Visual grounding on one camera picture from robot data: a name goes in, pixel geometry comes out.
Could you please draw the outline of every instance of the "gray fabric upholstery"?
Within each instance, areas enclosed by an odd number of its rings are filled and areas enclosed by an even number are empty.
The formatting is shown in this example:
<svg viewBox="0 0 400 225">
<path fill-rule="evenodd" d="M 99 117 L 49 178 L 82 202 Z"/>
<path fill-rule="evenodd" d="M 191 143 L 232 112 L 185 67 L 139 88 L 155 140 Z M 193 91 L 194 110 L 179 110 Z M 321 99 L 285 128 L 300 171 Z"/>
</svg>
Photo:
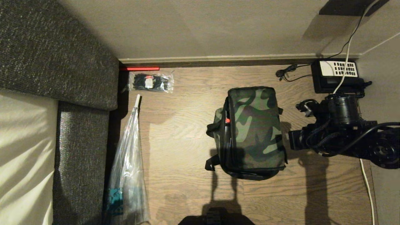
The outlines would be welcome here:
<svg viewBox="0 0 400 225">
<path fill-rule="evenodd" d="M 0 88 L 117 108 L 117 58 L 56 0 L 0 0 L 0 21 Z"/>
<path fill-rule="evenodd" d="M 101 224 L 108 117 L 108 111 L 59 102 L 55 225 Z"/>
</svg>

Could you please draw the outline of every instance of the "plastic bag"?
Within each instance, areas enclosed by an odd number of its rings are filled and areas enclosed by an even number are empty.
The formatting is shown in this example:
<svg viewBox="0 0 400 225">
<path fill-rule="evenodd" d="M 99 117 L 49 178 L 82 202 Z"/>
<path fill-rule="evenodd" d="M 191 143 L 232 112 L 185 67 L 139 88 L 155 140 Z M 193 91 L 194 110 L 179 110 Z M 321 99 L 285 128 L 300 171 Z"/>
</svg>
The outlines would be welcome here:
<svg viewBox="0 0 400 225">
<path fill-rule="evenodd" d="M 128 90 L 172 93 L 174 91 L 174 76 L 172 72 L 129 72 Z"/>
<path fill-rule="evenodd" d="M 112 225 L 136 225 L 150 219 L 140 150 L 138 104 L 118 143 L 111 170 L 106 219 Z"/>
</svg>

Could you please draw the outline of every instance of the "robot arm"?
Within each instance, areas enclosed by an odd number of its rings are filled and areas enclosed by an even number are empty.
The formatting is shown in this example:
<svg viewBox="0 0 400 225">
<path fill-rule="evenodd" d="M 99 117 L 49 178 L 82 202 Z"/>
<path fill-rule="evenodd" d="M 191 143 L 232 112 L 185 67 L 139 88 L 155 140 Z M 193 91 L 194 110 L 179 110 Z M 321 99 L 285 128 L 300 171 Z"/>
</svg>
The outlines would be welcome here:
<svg viewBox="0 0 400 225">
<path fill-rule="evenodd" d="M 290 131 L 293 150 L 313 149 L 323 157 L 347 155 L 368 159 L 386 169 L 400 167 L 400 123 L 366 121 L 361 118 L 354 95 L 329 95 L 318 103 L 307 99 L 296 105 L 316 122 L 301 130 Z"/>
</svg>

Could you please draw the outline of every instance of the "white sheet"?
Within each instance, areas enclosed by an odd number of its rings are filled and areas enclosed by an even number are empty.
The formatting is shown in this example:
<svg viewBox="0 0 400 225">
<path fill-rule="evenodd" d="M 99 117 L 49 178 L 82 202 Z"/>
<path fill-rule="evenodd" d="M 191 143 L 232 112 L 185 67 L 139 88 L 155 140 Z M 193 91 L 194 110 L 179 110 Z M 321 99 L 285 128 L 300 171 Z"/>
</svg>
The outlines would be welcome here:
<svg viewBox="0 0 400 225">
<path fill-rule="evenodd" d="M 0 224 L 52 224 L 56 125 L 56 100 L 0 91 Z"/>
</svg>

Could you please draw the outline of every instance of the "floor plank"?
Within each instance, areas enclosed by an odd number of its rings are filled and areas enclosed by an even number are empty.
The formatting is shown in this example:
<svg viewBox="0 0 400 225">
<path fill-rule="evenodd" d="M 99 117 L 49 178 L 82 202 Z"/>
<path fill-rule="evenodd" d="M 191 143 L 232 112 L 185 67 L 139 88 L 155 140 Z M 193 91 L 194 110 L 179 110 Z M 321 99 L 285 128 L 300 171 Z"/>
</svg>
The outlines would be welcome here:
<svg viewBox="0 0 400 225">
<path fill-rule="evenodd" d="M 214 140 L 205 134 L 206 125 L 223 106 L 230 88 L 274 87 L 278 105 L 284 109 L 280 116 L 284 133 L 315 121 L 294 106 L 308 98 L 320 101 L 325 95 L 314 93 L 311 77 L 280 82 L 275 72 L 282 68 L 285 66 L 165 69 L 174 70 L 173 94 L 129 93 L 129 109 L 136 95 L 142 95 L 140 134 L 152 225 L 175 225 L 185 216 L 201 215 L 210 206 L 225 206 L 261 225 L 371 223 L 357 159 L 327 159 L 311 151 L 291 151 L 284 139 L 289 164 L 272 179 L 236 180 L 219 167 L 215 173 L 204 170 L 205 160 L 215 152 Z M 310 73 L 310 68 L 302 67 L 291 73 L 290 79 Z M 122 130 L 128 116 L 121 122 Z M 366 170 L 371 178 L 369 163 Z"/>
</svg>

